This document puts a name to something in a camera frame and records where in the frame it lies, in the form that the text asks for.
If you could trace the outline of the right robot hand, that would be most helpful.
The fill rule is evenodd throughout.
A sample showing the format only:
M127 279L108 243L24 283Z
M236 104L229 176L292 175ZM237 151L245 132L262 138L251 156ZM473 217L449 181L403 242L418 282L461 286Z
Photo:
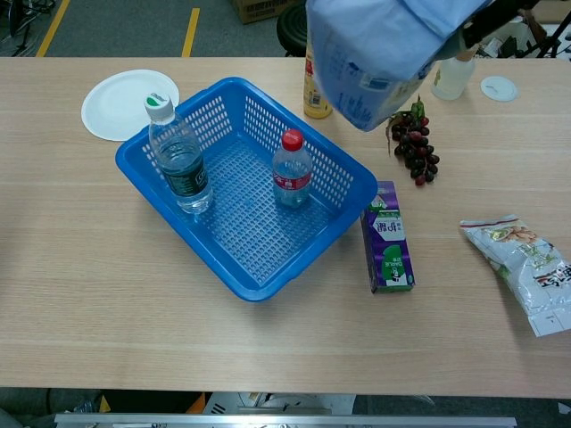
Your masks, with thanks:
M462 39L467 49L479 44L485 37L499 29L513 18L520 10L531 10L539 0L498 0L475 13L461 30Z

